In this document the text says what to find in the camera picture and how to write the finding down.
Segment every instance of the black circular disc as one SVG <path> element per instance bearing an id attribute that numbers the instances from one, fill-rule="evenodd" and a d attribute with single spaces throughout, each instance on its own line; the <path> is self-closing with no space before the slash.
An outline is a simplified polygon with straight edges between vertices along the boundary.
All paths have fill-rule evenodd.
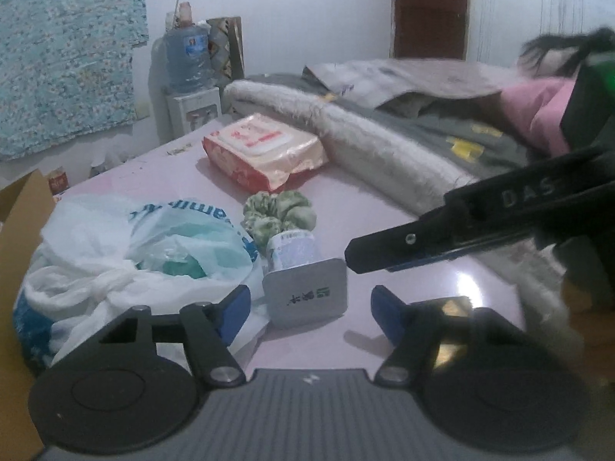
<path id="1" fill-rule="evenodd" d="M 30 392 L 30 416 L 45 444 L 110 455 L 161 441 L 191 415 L 198 393 L 190 374 L 157 357 L 81 371 L 58 365 Z"/>
<path id="2" fill-rule="evenodd" d="M 495 351 L 496 360 L 505 361 L 505 349 Z M 489 355 L 482 359 L 488 362 Z M 586 406 L 582 383 L 570 372 L 514 366 L 451 365 L 426 380 L 421 398 L 430 418 L 452 437 L 502 453 L 532 453 L 570 441 Z"/>

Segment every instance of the wooden door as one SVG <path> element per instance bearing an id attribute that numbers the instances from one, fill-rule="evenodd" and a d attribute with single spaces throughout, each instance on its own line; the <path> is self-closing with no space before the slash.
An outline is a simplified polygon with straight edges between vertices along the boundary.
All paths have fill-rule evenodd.
<path id="1" fill-rule="evenodd" d="M 468 0 L 396 0 L 395 56 L 463 59 Z"/>

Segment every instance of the gray gripper plate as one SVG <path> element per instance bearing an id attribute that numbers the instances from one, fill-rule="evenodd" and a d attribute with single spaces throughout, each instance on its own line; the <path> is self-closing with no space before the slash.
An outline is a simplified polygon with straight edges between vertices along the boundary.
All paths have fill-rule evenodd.
<path id="1" fill-rule="evenodd" d="M 500 456 L 439 431 L 410 393 L 362 370 L 261 369 L 213 392 L 179 433 L 138 453 L 84 456 L 52 448 L 40 461 L 580 461 L 568 448 Z"/>

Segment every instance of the cardboard box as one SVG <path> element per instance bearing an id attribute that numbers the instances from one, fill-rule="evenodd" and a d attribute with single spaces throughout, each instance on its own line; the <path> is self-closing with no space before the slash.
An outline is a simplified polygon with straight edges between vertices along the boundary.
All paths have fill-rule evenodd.
<path id="1" fill-rule="evenodd" d="M 28 461 L 42 443 L 28 413 L 34 377 L 13 329 L 13 304 L 40 231 L 55 203 L 47 179 L 34 171 L 0 191 L 0 459 Z"/>

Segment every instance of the gray blanket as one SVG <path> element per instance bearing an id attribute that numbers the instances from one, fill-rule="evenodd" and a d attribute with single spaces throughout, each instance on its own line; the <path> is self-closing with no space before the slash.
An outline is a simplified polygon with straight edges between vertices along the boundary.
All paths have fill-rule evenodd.
<path id="1" fill-rule="evenodd" d="M 283 85 L 313 95 L 326 96 L 330 91 L 308 69 L 302 76 L 271 74 L 247 78 L 256 83 Z M 466 111 L 466 118 L 451 114 L 450 103 L 425 106 L 417 117 L 408 117 L 405 102 L 407 95 L 386 103 L 378 109 L 363 107 L 340 96 L 330 96 L 330 101 L 376 123 L 386 126 L 402 136 L 413 139 L 430 151 L 447 158 L 479 179 L 493 177 L 528 163 L 528 150 L 513 137 L 473 119 Z"/>

